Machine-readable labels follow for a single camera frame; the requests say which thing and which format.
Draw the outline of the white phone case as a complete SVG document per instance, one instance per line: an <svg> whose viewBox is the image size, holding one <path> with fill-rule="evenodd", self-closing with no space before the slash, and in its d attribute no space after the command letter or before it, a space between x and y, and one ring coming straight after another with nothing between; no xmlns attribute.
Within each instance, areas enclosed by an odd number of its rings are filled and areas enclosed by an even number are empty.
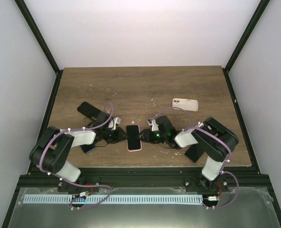
<svg viewBox="0 0 281 228"><path fill-rule="evenodd" d="M198 101L192 99L184 98L173 98L172 107L174 109L183 109L186 111L197 112L198 111Z"/></svg>

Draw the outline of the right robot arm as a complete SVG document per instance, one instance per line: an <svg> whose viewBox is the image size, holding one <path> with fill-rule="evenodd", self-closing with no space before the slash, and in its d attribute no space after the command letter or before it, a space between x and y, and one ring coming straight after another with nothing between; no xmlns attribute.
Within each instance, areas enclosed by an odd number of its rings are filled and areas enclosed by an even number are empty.
<svg viewBox="0 0 281 228"><path fill-rule="evenodd" d="M171 149L187 148L185 156L197 162L206 153L207 160L199 175L199 185L211 191L239 143L235 133L216 119L209 117L197 126L177 130L167 116L149 119L149 129L141 131L137 138L151 144L166 143Z"/></svg>

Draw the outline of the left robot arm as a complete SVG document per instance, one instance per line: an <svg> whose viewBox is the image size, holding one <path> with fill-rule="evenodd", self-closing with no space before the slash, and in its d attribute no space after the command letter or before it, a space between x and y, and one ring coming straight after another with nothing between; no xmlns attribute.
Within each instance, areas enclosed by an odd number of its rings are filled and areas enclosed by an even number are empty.
<svg viewBox="0 0 281 228"><path fill-rule="evenodd" d="M79 192L84 189L85 179L81 171L68 161L71 148L95 147L99 141L115 144L127 139L119 127L121 119L101 112L96 120L79 129L48 127L29 154L29 159L42 172L48 172L68 181L69 187Z"/></svg>

